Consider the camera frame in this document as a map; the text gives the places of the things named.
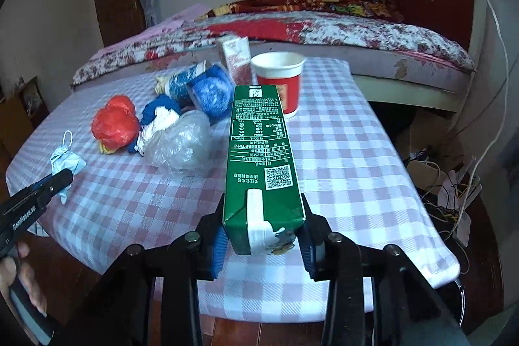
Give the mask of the person's left hand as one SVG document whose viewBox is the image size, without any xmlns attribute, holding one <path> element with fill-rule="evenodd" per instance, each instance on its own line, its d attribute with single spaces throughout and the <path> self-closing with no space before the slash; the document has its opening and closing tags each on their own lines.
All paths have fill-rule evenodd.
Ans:
<svg viewBox="0 0 519 346">
<path fill-rule="evenodd" d="M 26 261 L 30 248 L 25 242 L 17 243 L 18 261 L 13 257 L 5 257 L 1 260 L 1 294 L 7 302 L 11 311 L 18 317 L 11 300 L 9 299 L 9 288 L 16 280 L 19 280 L 27 292 L 27 295 L 38 311 L 42 314 L 47 312 L 47 299 L 35 279 L 35 273 L 31 265 Z"/>
</svg>

